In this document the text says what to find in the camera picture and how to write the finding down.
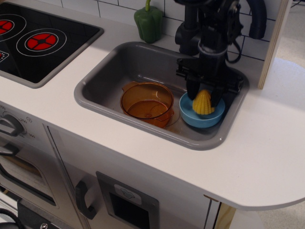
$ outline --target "gray sink basin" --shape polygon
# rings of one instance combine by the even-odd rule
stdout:
[[[226,109],[221,121],[209,128],[189,126],[180,117],[179,100],[186,93],[185,80],[176,75],[177,59],[189,56],[141,42],[124,43],[106,56],[74,91],[77,103],[89,110],[195,150],[208,150],[226,138],[241,103],[248,92],[245,78],[239,94],[223,95]],[[120,106],[122,87],[131,81],[158,82],[174,95],[174,115],[165,128],[159,128],[125,115]]]

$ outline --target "green bell pepper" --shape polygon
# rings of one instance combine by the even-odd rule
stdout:
[[[154,6],[146,6],[134,13],[134,20],[139,30],[139,36],[146,43],[154,43],[161,38],[163,13]]]

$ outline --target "oven knob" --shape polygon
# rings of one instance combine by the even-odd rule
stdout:
[[[16,118],[7,114],[0,119],[0,132],[16,137],[23,132],[23,126]]]

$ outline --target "blue bowl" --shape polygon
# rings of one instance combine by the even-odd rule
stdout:
[[[187,124],[197,128],[208,128],[216,125],[223,116],[225,109],[224,100],[221,99],[218,105],[215,107],[215,111],[213,113],[204,115],[197,114],[193,110],[193,101],[189,98],[187,93],[181,97],[179,106],[182,119]]]

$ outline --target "black stovetop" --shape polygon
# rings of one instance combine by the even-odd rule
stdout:
[[[41,87],[102,33],[98,27],[2,3],[0,76]]]

